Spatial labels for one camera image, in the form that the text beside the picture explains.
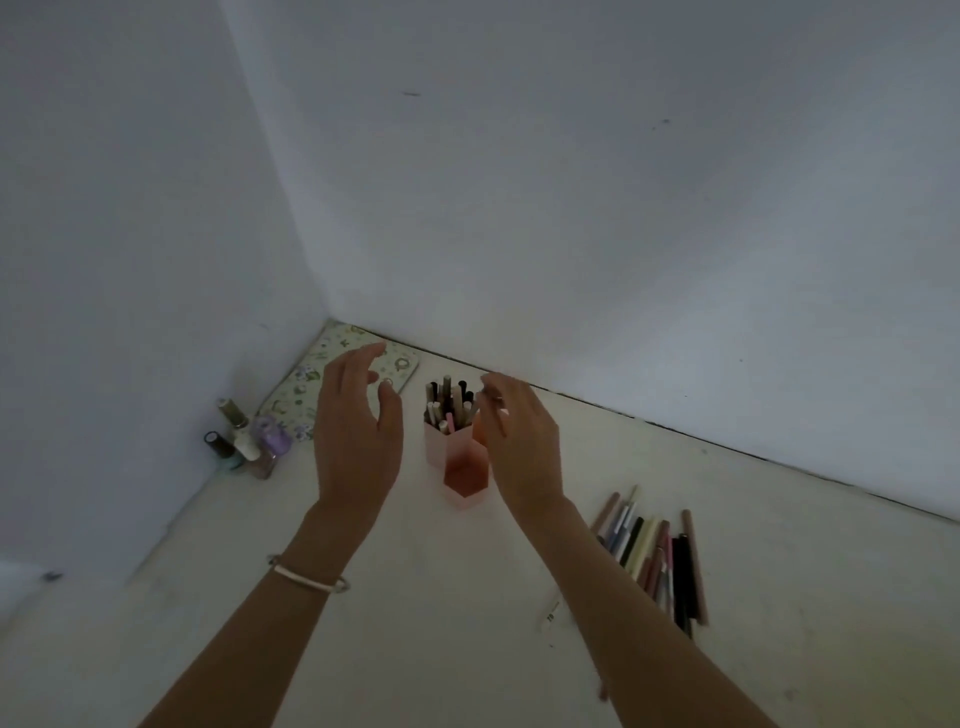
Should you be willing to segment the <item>person's left hand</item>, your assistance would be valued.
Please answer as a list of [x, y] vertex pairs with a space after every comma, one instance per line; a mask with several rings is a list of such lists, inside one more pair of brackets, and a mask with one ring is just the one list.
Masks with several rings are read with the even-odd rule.
[[402, 437], [378, 431], [368, 387], [378, 381], [374, 360], [384, 342], [344, 352], [326, 365], [318, 393], [314, 452], [320, 502], [352, 528], [372, 529], [402, 465]]

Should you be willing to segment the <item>person's right hand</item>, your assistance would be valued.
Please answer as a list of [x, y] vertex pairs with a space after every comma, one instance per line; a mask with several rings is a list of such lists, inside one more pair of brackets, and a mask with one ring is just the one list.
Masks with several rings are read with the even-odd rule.
[[511, 516], [527, 529], [565, 498], [559, 428], [527, 382], [495, 371], [481, 381], [481, 408], [505, 415], [505, 443], [488, 454], [494, 480]]

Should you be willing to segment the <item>person's left forearm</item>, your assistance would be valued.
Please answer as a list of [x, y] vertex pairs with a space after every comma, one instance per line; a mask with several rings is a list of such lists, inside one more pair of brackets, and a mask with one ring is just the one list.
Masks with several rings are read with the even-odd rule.
[[271, 728], [337, 581], [370, 531], [314, 505], [138, 728]]

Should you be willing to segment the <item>person's right forearm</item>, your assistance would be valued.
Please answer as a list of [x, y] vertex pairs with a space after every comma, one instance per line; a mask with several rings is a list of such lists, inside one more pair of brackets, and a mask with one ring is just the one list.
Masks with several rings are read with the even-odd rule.
[[568, 499], [551, 496], [516, 519], [623, 728], [777, 728], [615, 563]]

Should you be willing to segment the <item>bunch of upright pens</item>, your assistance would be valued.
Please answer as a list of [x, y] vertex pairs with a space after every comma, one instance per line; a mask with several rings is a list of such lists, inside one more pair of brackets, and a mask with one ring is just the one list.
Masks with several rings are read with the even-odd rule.
[[465, 380], [455, 381], [445, 374], [429, 382], [424, 389], [422, 419], [426, 426], [442, 435], [452, 435], [478, 425], [480, 404]]

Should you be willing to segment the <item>pink hexagonal pen holder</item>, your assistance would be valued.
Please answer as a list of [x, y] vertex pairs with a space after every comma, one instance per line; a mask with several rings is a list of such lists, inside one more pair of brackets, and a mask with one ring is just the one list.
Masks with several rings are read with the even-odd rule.
[[491, 468], [481, 418], [448, 434], [429, 422], [422, 428], [426, 461], [441, 475], [439, 491], [460, 509], [482, 502], [491, 485]]

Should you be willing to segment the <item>floral pencil case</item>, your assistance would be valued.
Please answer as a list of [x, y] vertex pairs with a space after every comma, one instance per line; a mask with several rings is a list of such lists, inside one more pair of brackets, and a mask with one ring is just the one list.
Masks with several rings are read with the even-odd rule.
[[383, 341], [385, 349], [371, 364], [378, 380], [367, 387], [371, 412], [379, 413], [378, 383], [390, 381], [401, 392], [420, 364], [413, 347], [402, 345], [366, 329], [342, 321], [328, 321], [306, 354], [257, 410], [257, 417], [271, 418], [295, 442], [313, 438], [318, 397], [327, 365], [343, 353]]

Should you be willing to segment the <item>purple nail polish bottle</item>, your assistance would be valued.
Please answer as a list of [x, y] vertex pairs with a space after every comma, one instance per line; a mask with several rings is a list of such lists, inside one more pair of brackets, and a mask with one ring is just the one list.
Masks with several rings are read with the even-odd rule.
[[287, 455], [293, 445], [282, 423], [272, 415], [256, 416], [251, 422], [250, 433], [259, 447], [275, 457]]

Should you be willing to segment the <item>white gold-capped nail polish bottle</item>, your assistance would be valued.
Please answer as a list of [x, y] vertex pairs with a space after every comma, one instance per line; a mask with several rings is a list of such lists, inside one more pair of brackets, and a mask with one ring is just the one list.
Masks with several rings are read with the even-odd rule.
[[217, 407], [231, 426], [231, 442], [247, 462], [257, 462], [262, 452], [251, 433], [251, 420], [229, 397], [217, 399]]

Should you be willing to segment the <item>dark-capped nail polish bottle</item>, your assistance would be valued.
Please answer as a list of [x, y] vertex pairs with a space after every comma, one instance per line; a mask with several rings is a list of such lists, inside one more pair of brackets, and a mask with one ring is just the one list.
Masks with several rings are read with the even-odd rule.
[[207, 431], [203, 435], [203, 442], [216, 455], [221, 470], [235, 472], [244, 467], [246, 458], [231, 441], [219, 432], [215, 430]]

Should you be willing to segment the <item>pile of loose coloured pens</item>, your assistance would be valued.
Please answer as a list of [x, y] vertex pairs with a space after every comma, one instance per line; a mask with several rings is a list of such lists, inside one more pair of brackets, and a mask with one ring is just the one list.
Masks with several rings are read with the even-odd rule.
[[640, 487], [613, 491], [591, 525], [595, 540], [690, 640], [710, 623], [693, 511], [644, 513]]

